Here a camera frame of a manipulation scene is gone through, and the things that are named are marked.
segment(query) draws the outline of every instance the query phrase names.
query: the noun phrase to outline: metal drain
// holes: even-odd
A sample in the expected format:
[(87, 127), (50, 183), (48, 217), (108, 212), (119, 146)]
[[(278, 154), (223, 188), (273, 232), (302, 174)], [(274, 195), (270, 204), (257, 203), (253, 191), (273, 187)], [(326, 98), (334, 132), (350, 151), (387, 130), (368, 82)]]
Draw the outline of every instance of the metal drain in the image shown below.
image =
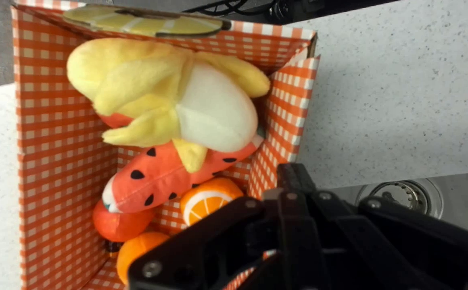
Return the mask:
[(441, 217), (444, 199), (441, 190), (428, 178), (421, 180), (397, 180), (361, 187), (357, 203), (366, 196), (379, 196), (412, 211)]

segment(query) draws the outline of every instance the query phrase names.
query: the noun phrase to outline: orange slice toy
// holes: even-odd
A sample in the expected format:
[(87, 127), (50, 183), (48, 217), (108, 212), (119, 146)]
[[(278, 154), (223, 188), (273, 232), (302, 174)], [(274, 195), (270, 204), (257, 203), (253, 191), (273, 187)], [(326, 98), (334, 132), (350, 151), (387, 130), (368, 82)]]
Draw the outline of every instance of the orange slice toy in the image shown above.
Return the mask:
[(211, 214), (218, 207), (242, 196), (240, 188), (224, 177), (211, 178), (192, 190), (189, 190), (181, 199), (181, 211), (187, 225), (195, 224), (205, 216)]

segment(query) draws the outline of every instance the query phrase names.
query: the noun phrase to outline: toy banana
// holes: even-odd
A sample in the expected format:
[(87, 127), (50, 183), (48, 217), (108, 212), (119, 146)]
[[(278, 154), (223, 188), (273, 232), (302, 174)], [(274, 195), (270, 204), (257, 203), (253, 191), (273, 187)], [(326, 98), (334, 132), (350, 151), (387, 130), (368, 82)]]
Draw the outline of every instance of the toy banana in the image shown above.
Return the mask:
[(86, 4), (63, 13), (63, 19), (84, 27), (137, 35), (210, 35), (229, 21), (202, 14), (171, 14), (107, 4)]
[(194, 53), (166, 43), (95, 38), (68, 59), (68, 77), (110, 129), (111, 145), (174, 143), (189, 172), (207, 149), (237, 151), (255, 135), (249, 96), (270, 90), (253, 64), (218, 53)]

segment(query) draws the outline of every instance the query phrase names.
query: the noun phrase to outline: cardboard box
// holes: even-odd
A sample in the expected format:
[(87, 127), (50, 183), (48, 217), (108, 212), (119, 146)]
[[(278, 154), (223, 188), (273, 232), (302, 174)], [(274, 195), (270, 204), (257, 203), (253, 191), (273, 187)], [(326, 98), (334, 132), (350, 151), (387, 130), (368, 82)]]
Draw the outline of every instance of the cardboard box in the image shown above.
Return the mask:
[[(90, 216), (105, 182), (134, 151), (102, 141), (107, 127), (69, 85), (66, 58), (94, 37), (152, 37), (68, 24), (61, 13), (74, 6), (81, 3), (19, 0), (11, 8), (23, 288), (123, 288)], [(258, 108), (268, 137), (257, 154), (224, 172), (260, 198), (276, 187), (276, 166), (297, 156), (318, 62), (316, 33), (224, 22), (213, 35), (158, 40), (236, 54), (271, 75), (271, 93)], [(157, 219), (161, 230), (181, 230), (178, 207), (178, 201), (161, 206)]]

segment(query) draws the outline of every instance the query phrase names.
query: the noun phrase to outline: plush toy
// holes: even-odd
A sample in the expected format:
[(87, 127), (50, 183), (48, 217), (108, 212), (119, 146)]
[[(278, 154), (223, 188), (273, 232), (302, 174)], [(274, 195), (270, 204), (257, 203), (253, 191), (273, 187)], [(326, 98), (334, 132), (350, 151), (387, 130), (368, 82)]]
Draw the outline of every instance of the plush toy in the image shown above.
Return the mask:
[(148, 253), (160, 243), (166, 241), (169, 236), (161, 232), (145, 232), (142, 235), (137, 235), (131, 240), (127, 240), (119, 253), (116, 261), (116, 270), (119, 275), (119, 280), (127, 285), (127, 267), (142, 254)]
[(216, 177), (203, 182), (186, 191), (181, 198), (184, 222), (192, 225), (242, 195), (240, 188), (231, 178)]
[(207, 37), (229, 27), (219, 17), (171, 14), (110, 4), (86, 4), (63, 13), (63, 19), (92, 30), (137, 35)]
[(263, 138), (257, 135), (236, 153), (210, 149), (202, 169), (192, 174), (184, 169), (171, 141), (144, 149), (108, 180), (102, 195), (103, 204), (111, 212), (139, 212), (155, 207), (250, 156), (261, 141)]
[(95, 230), (110, 241), (126, 241), (140, 235), (147, 230), (153, 217), (153, 209), (139, 212), (110, 212), (105, 209), (102, 201), (95, 204), (92, 212)]
[(168, 43), (95, 38), (68, 59), (68, 77), (113, 129), (111, 145), (150, 148), (173, 141), (184, 167), (197, 172), (207, 149), (242, 149), (255, 135), (249, 96), (270, 90), (268, 77), (234, 56)]

